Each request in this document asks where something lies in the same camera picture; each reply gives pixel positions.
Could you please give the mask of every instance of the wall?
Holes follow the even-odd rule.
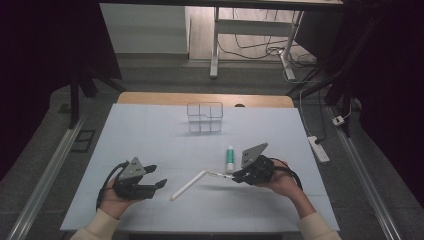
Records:
[[[188,53],[186,7],[100,6],[115,53]]]

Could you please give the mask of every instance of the metal rail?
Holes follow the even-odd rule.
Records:
[[[334,118],[335,115],[331,108],[327,108],[327,113],[330,118]],[[392,216],[390,215],[386,204],[381,199],[380,194],[378,193],[367,169],[362,161],[361,157],[356,150],[356,147],[350,138],[347,138],[341,128],[337,128],[337,134],[339,135],[340,141],[342,142],[343,147],[346,150],[346,153],[349,157],[352,167],[358,176],[359,182],[365,192],[365,195],[368,198],[368,202],[371,207],[374,209],[378,221],[380,222],[381,228],[386,235],[387,239],[391,240],[401,240],[402,237],[396,227],[395,222],[393,221]]]
[[[49,164],[44,170],[43,175],[37,183],[34,191],[29,197],[24,209],[18,217],[15,225],[7,237],[8,240],[17,240],[25,239],[27,236],[35,218],[37,217],[38,212],[40,211],[41,206],[44,203],[44,200],[49,193],[57,174],[60,171],[60,168],[65,161],[69,150],[71,149],[72,144],[75,141],[75,138],[80,131],[85,118],[89,112],[89,109],[92,105],[91,99],[85,99],[83,104],[83,109],[79,120],[76,122],[73,129],[68,129],[63,136],[62,140],[59,143],[55,153],[53,154]]]

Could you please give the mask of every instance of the power strip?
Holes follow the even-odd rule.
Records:
[[[318,158],[318,161],[321,163],[329,162],[330,159],[327,156],[327,153],[325,153],[324,148],[322,148],[321,144],[316,144],[315,140],[317,140],[317,137],[311,136],[308,137],[309,143],[311,144],[312,150],[315,153],[315,156]]]

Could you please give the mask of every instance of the wrist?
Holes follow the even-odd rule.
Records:
[[[302,190],[299,189],[299,191],[293,192],[293,194],[288,196],[288,198],[296,207],[300,219],[316,212],[314,206],[309,201],[308,196],[306,196]]]
[[[114,202],[105,201],[100,205],[100,209],[107,215],[119,219],[121,215],[127,210],[128,206],[123,204],[114,204]]]

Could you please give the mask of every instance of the table leg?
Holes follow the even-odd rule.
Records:
[[[299,22],[300,22],[300,18],[302,17],[302,14],[303,14],[303,11],[301,11],[297,14],[296,20],[292,25],[292,30],[290,32],[289,38],[287,39],[286,48],[284,49],[284,51],[282,53],[280,53],[280,59],[281,59],[281,62],[283,63],[284,71],[286,72],[286,76],[287,76],[287,80],[289,80],[289,81],[296,80],[294,73],[293,73],[293,70],[290,66],[289,53],[290,53],[290,48],[293,44],[294,36],[296,35],[296,32],[297,32],[297,28],[299,27]]]
[[[210,78],[216,79],[218,77],[218,29],[219,29],[219,7],[215,8],[214,17],[214,30],[213,30],[213,47],[211,58],[211,72]]]

